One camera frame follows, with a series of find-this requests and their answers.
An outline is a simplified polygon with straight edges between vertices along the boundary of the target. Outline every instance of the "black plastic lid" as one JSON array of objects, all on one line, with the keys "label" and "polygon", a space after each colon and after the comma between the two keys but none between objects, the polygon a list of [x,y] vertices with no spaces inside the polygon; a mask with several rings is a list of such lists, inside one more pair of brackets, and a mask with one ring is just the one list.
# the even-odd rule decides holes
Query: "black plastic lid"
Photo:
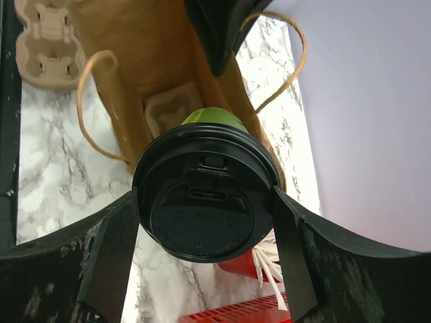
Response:
[{"label": "black plastic lid", "polygon": [[158,137],[133,177],[141,224],[167,252],[193,262],[235,258],[272,228],[269,152],[224,124],[194,123]]}]

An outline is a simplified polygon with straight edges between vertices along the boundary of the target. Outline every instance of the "white marble surface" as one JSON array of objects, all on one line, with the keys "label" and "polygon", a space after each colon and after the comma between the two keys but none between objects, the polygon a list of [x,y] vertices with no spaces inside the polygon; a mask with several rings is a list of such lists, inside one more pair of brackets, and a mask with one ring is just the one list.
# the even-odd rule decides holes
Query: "white marble surface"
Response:
[{"label": "white marble surface", "polygon": [[[238,53],[248,94],[258,106],[293,71],[287,28],[261,18]],[[39,238],[80,220],[131,187],[124,163],[94,151],[77,123],[76,93],[59,94],[23,84],[18,242]],[[119,153],[95,86],[84,95],[84,120],[94,140]],[[262,112],[288,179],[288,192],[319,211],[299,91],[286,92]],[[168,255],[143,229],[139,236],[124,322],[176,322],[200,312],[272,293],[256,280],[213,264],[191,264]]]}]

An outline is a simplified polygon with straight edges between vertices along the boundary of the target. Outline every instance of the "paper bag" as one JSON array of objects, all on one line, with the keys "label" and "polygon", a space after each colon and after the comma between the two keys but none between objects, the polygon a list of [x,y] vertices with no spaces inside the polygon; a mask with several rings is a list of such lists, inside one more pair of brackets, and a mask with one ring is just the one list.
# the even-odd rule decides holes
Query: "paper bag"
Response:
[{"label": "paper bag", "polygon": [[183,0],[71,0],[69,14],[87,58],[111,50],[118,61],[93,70],[102,103],[129,169],[154,140],[145,103],[157,94],[194,83],[205,107],[235,114],[284,174],[245,92],[235,56],[220,77],[210,71],[203,47],[186,15]]}]

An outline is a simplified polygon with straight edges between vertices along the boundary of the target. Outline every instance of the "red plastic basket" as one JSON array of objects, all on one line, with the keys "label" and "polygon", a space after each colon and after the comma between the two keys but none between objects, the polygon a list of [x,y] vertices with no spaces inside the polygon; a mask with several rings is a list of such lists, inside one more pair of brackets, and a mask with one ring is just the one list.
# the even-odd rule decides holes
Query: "red plastic basket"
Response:
[{"label": "red plastic basket", "polygon": [[182,316],[178,323],[292,323],[290,313],[278,309],[274,295]]}]

